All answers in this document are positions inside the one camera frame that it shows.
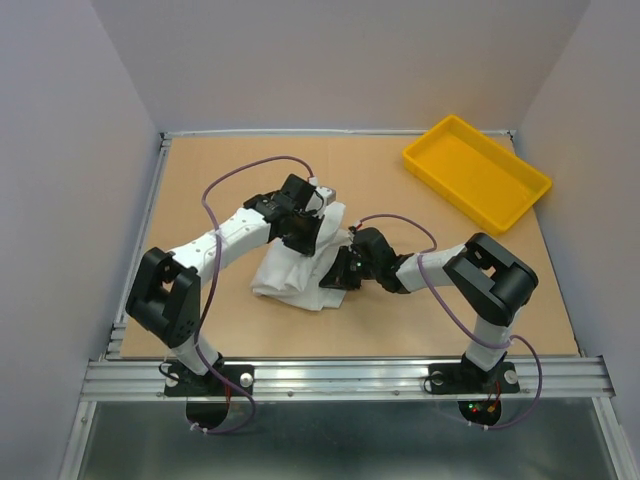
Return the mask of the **white long sleeve shirt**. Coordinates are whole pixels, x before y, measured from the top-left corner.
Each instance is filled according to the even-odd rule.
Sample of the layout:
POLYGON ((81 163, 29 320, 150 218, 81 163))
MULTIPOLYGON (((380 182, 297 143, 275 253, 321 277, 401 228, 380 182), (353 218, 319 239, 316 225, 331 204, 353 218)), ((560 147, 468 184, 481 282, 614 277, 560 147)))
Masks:
POLYGON ((266 296, 307 311, 337 309, 344 290, 322 288, 320 281, 329 272, 339 248, 346 246, 349 234, 341 228, 346 206, 334 202, 325 210, 316 243, 316 253, 303 256, 275 240, 250 284, 256 296, 266 296))

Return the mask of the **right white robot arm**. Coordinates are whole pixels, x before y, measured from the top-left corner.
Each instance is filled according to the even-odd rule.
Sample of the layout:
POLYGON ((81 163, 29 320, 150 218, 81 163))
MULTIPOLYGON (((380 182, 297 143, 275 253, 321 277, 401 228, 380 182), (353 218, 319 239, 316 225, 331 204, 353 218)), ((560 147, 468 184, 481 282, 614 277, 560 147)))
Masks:
POLYGON ((378 229, 354 228, 350 243, 339 248, 319 286, 352 291, 365 280, 374 280, 394 294, 431 291, 470 339, 454 371, 472 390, 482 390, 495 380, 512 343, 514 323, 539 284, 528 265, 484 233, 447 250, 398 254, 378 229), (456 288, 471 306, 476 314, 472 330, 446 304, 439 287, 456 288))

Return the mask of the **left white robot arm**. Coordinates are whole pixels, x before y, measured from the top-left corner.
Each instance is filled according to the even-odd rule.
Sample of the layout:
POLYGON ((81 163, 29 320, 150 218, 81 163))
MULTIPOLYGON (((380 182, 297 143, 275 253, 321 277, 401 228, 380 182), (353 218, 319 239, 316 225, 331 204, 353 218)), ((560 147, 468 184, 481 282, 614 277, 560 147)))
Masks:
POLYGON ((216 287, 222 269, 275 239, 304 257, 314 255, 324 210, 335 197, 314 178, 291 174, 280 189, 246 200, 199 238, 168 252, 151 248, 140 260, 126 313, 189 370, 191 386, 215 392, 223 371, 219 352, 200 337, 202 287, 216 287))

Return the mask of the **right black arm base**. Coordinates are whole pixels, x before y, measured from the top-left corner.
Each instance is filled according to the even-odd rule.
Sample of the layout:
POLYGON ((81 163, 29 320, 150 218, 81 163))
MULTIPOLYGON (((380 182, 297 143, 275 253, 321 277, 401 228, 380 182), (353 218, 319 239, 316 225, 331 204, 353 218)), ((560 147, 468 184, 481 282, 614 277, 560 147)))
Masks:
POLYGON ((520 392, 518 375, 512 362, 502 362, 489 372, 462 362, 436 363, 428 366, 423 389, 433 395, 488 395, 520 392))

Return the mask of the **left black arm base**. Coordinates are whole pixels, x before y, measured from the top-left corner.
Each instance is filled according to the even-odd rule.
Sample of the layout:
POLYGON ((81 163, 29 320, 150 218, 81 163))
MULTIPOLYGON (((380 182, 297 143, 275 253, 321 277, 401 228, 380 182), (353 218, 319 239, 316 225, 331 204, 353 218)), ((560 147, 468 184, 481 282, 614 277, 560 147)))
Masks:
MULTIPOLYGON (((224 397, 227 393, 238 396, 211 373, 196 375, 178 361, 163 362, 158 370, 164 377, 164 395, 167 397, 224 397)), ((255 368, 249 364, 224 364, 219 370, 227 380, 250 394, 253 393, 254 372, 255 368)))

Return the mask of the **yellow plastic bin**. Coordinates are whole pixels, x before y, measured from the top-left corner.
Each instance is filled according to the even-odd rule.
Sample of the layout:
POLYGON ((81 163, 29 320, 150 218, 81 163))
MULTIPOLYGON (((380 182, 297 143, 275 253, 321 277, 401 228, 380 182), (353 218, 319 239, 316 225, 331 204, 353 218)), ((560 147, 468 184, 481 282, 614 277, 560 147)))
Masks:
POLYGON ((547 175, 456 115, 402 157, 409 173, 494 236, 510 230, 552 187, 547 175))

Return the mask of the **aluminium mounting rail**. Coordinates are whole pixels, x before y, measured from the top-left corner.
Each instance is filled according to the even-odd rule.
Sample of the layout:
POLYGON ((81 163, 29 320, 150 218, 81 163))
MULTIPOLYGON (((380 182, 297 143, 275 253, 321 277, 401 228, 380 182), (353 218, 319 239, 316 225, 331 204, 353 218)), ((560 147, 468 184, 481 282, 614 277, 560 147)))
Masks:
MULTIPOLYGON (((251 360, 253 398, 288 401, 433 400, 424 378, 440 358, 251 360)), ((543 399, 611 398, 615 390, 601 358, 541 360, 543 399)), ((98 361, 87 367, 80 399, 94 402, 164 400, 165 379, 152 361, 98 361)))

